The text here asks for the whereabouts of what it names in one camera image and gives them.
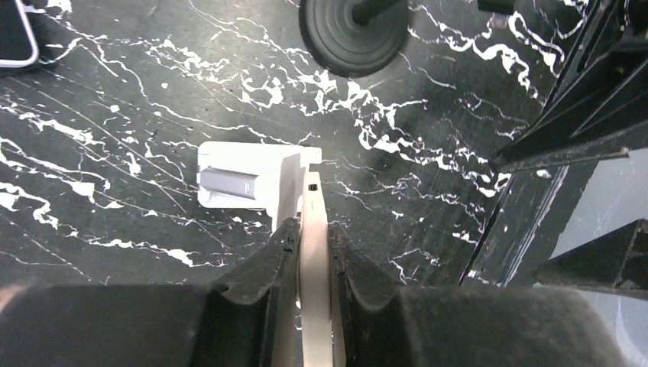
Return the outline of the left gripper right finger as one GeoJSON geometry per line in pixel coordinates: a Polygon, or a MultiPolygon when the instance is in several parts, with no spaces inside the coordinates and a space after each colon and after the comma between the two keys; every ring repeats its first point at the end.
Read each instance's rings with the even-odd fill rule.
{"type": "Polygon", "coordinates": [[[344,366],[622,366],[595,309],[555,288],[405,285],[328,229],[335,361],[344,366]]]}

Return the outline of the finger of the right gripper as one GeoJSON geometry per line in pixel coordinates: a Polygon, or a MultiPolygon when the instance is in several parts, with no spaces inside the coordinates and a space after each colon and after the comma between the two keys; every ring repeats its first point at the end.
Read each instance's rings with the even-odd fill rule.
{"type": "Polygon", "coordinates": [[[540,264],[548,286],[647,299],[647,220],[638,219],[540,264]]]}
{"type": "Polygon", "coordinates": [[[539,118],[490,159],[501,173],[647,147],[647,3],[596,1],[539,118]]]}

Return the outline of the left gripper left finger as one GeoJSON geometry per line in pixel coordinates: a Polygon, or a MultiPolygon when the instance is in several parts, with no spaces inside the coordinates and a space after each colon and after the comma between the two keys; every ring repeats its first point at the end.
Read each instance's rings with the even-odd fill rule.
{"type": "Polygon", "coordinates": [[[289,366],[300,225],[209,284],[2,291],[3,366],[289,366]]]}

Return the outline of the silver metal phone stand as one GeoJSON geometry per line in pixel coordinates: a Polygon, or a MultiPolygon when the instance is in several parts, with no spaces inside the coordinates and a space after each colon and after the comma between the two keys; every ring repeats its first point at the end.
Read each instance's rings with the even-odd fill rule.
{"type": "Polygon", "coordinates": [[[206,141],[197,151],[197,200],[209,209],[263,209],[275,231],[301,212],[304,176],[321,162],[317,147],[206,141]]]}

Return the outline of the black round base phone stand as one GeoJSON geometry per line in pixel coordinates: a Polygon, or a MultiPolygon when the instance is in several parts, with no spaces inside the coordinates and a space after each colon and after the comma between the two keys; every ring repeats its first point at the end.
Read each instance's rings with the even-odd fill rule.
{"type": "Polygon", "coordinates": [[[308,0],[299,3],[300,35],[312,58],[341,77],[370,76],[408,44],[414,7],[424,1],[308,0]]]}

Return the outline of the purple case phone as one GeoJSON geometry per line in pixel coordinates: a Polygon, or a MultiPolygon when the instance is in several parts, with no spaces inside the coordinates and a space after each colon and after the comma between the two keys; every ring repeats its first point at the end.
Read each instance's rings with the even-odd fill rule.
{"type": "Polygon", "coordinates": [[[22,1],[1,0],[1,68],[31,67],[38,57],[38,45],[22,1]]]}

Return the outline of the pink case phone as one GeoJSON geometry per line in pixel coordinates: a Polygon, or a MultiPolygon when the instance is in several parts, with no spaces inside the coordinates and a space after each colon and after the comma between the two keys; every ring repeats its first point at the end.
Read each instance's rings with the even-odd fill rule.
{"type": "Polygon", "coordinates": [[[317,172],[303,180],[298,278],[303,364],[332,366],[328,218],[317,172]]]}

